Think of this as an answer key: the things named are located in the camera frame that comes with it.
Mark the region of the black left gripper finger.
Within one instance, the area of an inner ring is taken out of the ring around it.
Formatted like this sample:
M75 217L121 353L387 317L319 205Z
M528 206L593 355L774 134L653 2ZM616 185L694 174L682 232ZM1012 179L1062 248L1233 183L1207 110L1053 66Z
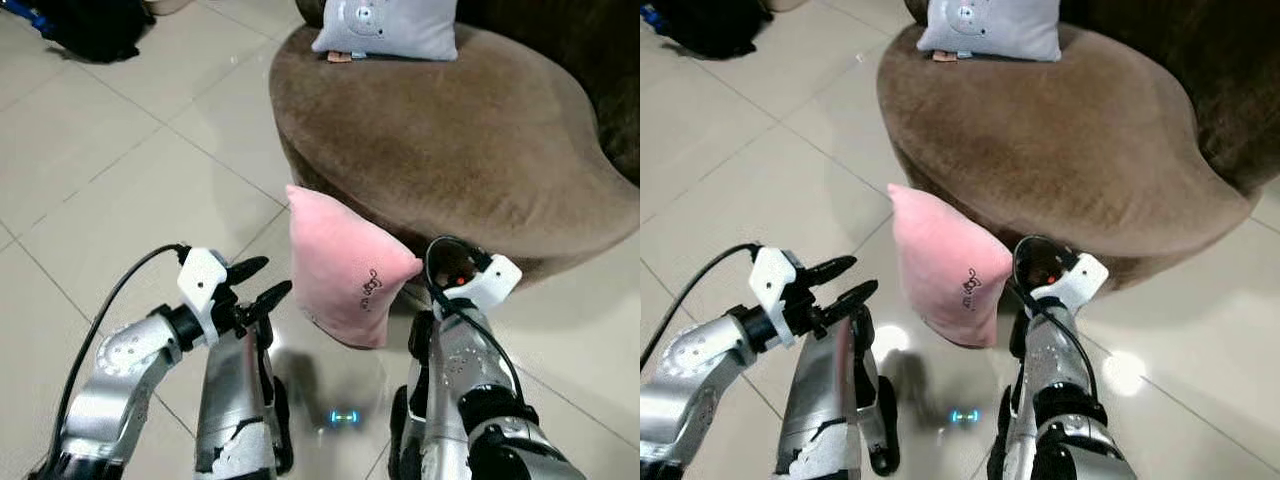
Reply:
M227 268L227 285L238 285L247 282L255 274L261 271L269 262L270 260L268 257L256 256L232 264Z
M855 314L877 292L878 287L878 280L867 280L842 293L833 303L826 307L826 324L835 324Z
M270 314L291 293L293 282L284 280L259 294L244 306L244 324L269 320Z
M844 255L819 262L815 266L806 268L805 285L823 285L847 271L856 264L856 261L858 259L855 256Z

